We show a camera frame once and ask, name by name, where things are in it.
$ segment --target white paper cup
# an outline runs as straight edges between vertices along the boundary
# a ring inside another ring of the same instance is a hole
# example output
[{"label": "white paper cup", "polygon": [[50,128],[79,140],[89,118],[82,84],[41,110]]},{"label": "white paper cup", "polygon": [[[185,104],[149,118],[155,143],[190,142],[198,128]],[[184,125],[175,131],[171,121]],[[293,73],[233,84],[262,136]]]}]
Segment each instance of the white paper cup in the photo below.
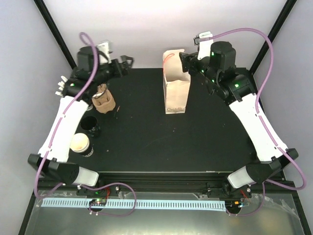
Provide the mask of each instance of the white paper cup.
[{"label": "white paper cup", "polygon": [[89,138],[83,133],[77,133],[73,136],[70,148],[84,157],[90,157],[93,154],[93,147]]}]

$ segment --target black bracket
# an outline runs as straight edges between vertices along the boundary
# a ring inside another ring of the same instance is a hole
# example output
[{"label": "black bracket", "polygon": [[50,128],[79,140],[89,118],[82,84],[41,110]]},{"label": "black bracket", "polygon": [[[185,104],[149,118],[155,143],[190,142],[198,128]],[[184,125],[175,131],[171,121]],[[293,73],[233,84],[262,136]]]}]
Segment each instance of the black bracket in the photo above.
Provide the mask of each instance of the black bracket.
[{"label": "black bracket", "polygon": [[[297,150],[294,148],[288,149],[287,154],[289,154],[293,160],[299,156]],[[289,163],[290,161],[282,155],[279,158],[273,157],[271,162],[249,163],[246,165],[246,171],[252,180],[261,184],[283,170]]]},{"label": "black bracket", "polygon": [[[42,161],[42,157],[37,154],[30,154],[28,163],[37,171]],[[41,175],[48,176],[57,182],[72,184],[79,173],[79,165],[74,163],[59,163],[56,159],[46,159]]]},{"label": "black bracket", "polygon": [[[99,177],[94,188],[100,188],[106,184],[107,184],[107,182],[104,181],[104,178]],[[110,196],[118,196],[119,191],[120,191],[119,186],[111,186],[110,187]],[[104,188],[102,190],[94,191],[94,190],[89,190],[86,188],[81,188],[81,189],[77,190],[76,195],[77,196],[84,196],[87,198],[95,198],[95,197],[96,198],[106,198],[107,197],[107,190]]]},{"label": "black bracket", "polygon": [[245,185],[241,188],[233,188],[228,180],[226,179],[222,183],[213,184],[212,182],[207,183],[207,196],[209,198],[220,198],[221,200],[240,200],[243,198],[243,194],[251,198],[251,189]]}]

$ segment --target black metal frame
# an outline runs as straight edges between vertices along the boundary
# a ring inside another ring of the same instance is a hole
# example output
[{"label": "black metal frame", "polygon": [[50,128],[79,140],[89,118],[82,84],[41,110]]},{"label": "black metal frame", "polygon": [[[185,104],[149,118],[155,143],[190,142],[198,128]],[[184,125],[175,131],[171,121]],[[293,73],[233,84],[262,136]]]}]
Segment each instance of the black metal frame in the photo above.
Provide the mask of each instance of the black metal frame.
[{"label": "black metal frame", "polygon": [[[55,40],[57,41],[61,51],[63,52],[65,58],[67,59],[69,65],[76,67],[76,63],[71,56],[66,43],[64,42],[60,31],[58,30],[52,16],[47,9],[44,0],[34,0],[36,6],[38,7],[40,13],[42,14],[45,22],[47,23],[51,33],[53,34]],[[280,28],[291,12],[293,6],[297,0],[287,0],[284,7],[282,8],[277,20],[275,21],[268,37],[273,42],[277,36]],[[258,55],[256,56],[253,65],[250,68],[250,72],[253,75],[258,69],[260,63],[262,62],[264,56],[268,51],[268,45],[264,42],[262,48],[260,49]],[[215,182],[221,182],[225,174],[216,174],[212,173],[208,175],[207,173],[101,173],[101,176],[106,178],[105,183],[112,182],[124,182],[129,184],[134,188],[135,191],[149,191],[149,192],[198,192],[203,193],[203,190],[207,188],[208,182],[214,184]],[[284,173],[276,175],[275,180],[278,182],[284,183],[286,185],[294,186],[293,182],[284,181]],[[56,182],[53,180],[40,180],[39,181],[39,190],[49,190],[56,185]],[[76,186],[62,186],[62,190],[77,190]],[[280,188],[272,184],[266,184],[267,193],[287,193],[291,194],[295,202],[300,221],[303,227],[303,230],[306,235],[311,235],[311,231],[306,220],[301,202],[296,191],[291,191],[288,189]],[[262,193],[261,185],[253,185],[251,187],[251,192],[253,193]],[[35,196],[31,195],[29,205],[27,207],[24,220],[19,234],[23,235],[26,231],[29,218],[32,213],[33,206],[35,204]]]},{"label": "black metal frame", "polygon": [[[63,40],[63,37],[57,27],[57,25],[55,24],[52,16],[50,15],[50,12],[47,8],[47,6],[45,5],[45,1],[44,0],[34,0],[35,4],[37,5],[41,15],[43,16],[45,22],[47,23],[51,33],[53,34],[55,40],[57,41],[61,51],[63,52],[65,58],[67,59],[69,65],[71,66],[71,68],[75,68],[76,67],[76,63],[72,57],[72,55],[70,54],[68,47],[65,43],[65,41]],[[279,13],[272,29],[270,30],[269,34],[268,34],[268,38],[270,39],[271,42],[274,41],[275,37],[277,36],[279,30],[281,29],[281,27],[283,26],[285,20],[287,19],[289,13],[291,12],[293,6],[295,5],[295,3],[297,2],[297,0],[287,0],[284,7],[282,8],[281,12]],[[257,71],[257,69],[259,68],[259,65],[261,64],[262,60],[264,59],[264,56],[266,55],[268,51],[268,44],[266,42],[264,42],[263,46],[261,47],[258,55],[256,56],[251,68],[250,68],[250,72],[252,74],[255,74],[255,72]]]},{"label": "black metal frame", "polygon": [[[219,183],[226,177],[226,173],[100,173],[100,177],[105,178],[105,184],[112,182],[124,182],[129,184],[137,192],[181,192],[181,193],[204,193],[207,189],[207,184]],[[294,187],[294,183],[291,181],[284,181],[281,177],[275,177],[274,180],[283,183],[285,185]],[[51,190],[57,182],[53,180],[40,180],[39,190]],[[60,187],[60,190],[77,191],[77,186],[66,185]],[[120,188],[120,191],[128,192],[127,188]],[[252,185],[251,193],[262,193],[261,185]],[[278,193],[278,194],[291,194],[294,200],[300,222],[304,233],[311,235],[309,224],[306,220],[305,214],[297,191],[288,190],[279,186],[266,183],[267,193]],[[20,229],[19,235],[23,235],[26,231],[29,218],[32,213],[32,209],[35,205],[35,196],[31,195],[29,205],[27,207],[25,217]]]}]

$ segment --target black frame post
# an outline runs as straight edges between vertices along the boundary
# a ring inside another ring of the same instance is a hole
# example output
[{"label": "black frame post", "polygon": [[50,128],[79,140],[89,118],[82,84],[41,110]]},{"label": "black frame post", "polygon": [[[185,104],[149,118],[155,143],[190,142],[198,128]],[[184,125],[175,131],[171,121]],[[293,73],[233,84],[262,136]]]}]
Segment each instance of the black frame post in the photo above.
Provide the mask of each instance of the black frame post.
[{"label": "black frame post", "polygon": [[[281,27],[283,26],[285,20],[287,19],[289,13],[291,12],[293,6],[297,0],[287,0],[283,9],[279,13],[279,16],[277,17],[272,29],[270,30],[268,34],[268,38],[270,39],[271,42],[274,41],[275,37],[277,36],[278,32],[280,31]],[[268,51],[268,44],[267,42],[263,43],[263,46],[261,47],[261,50],[259,51],[258,55],[256,56],[251,68],[250,68],[250,73],[255,74],[257,69],[259,68],[261,62],[263,61],[266,53]]]},{"label": "black frame post", "polygon": [[57,41],[61,51],[63,52],[65,58],[67,59],[69,65],[71,66],[71,68],[75,68],[76,67],[76,63],[72,57],[72,55],[69,52],[69,49],[66,45],[66,43],[64,42],[61,33],[57,27],[57,25],[55,24],[53,18],[50,15],[50,12],[48,10],[48,8],[46,7],[45,3],[43,0],[34,0],[35,4],[37,5],[41,15],[43,16],[46,24],[48,25],[51,33],[53,34],[55,40]]}]

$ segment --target black cup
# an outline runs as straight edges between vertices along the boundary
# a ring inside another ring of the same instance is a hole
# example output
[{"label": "black cup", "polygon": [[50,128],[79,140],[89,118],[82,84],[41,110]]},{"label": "black cup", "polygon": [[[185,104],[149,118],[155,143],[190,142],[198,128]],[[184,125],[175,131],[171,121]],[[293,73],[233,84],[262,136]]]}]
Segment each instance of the black cup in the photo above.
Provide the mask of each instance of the black cup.
[{"label": "black cup", "polygon": [[98,125],[98,121],[93,116],[84,117],[80,122],[80,126],[91,137],[99,137],[101,134],[101,129]]},{"label": "black cup", "polygon": [[83,152],[78,152],[78,153],[84,157],[90,157],[93,154],[93,147],[91,143],[89,142],[88,147]]}]

